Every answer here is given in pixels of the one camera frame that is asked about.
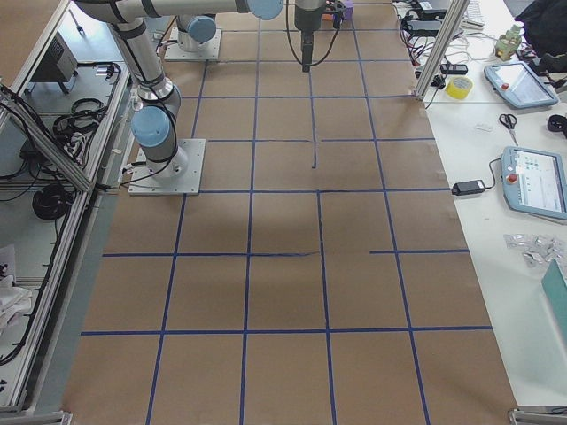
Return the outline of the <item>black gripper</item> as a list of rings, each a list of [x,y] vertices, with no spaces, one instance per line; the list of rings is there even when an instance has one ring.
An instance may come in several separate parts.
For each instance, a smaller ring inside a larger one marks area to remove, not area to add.
[[[320,29],[325,0],[296,0],[294,26],[301,32],[301,69],[308,73],[313,63],[314,31]]]

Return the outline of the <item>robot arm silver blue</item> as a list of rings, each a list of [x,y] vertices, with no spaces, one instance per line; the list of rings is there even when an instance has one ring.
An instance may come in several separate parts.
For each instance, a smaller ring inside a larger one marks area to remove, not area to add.
[[[286,1],[77,1],[78,8],[111,30],[128,70],[137,83],[142,108],[131,131],[142,149],[147,179],[171,180],[187,169],[187,155],[177,140],[176,118],[181,104],[179,89],[166,77],[152,45],[145,20],[179,18],[185,32],[199,43],[214,36],[218,13],[251,13],[272,20],[288,11]]]
[[[216,35],[217,25],[214,14],[176,15],[177,41],[184,51],[195,51]]]

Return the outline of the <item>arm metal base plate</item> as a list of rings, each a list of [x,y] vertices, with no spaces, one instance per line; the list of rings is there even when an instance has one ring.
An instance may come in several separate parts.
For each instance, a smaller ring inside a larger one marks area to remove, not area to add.
[[[197,195],[206,150],[205,139],[179,139],[176,155],[167,167],[149,162],[134,169],[133,183],[128,185],[131,196]]]
[[[171,30],[167,40],[164,59],[169,62],[204,62],[217,61],[221,46],[220,28],[216,29],[214,37],[204,43],[199,43],[185,33],[179,33],[178,28]]]

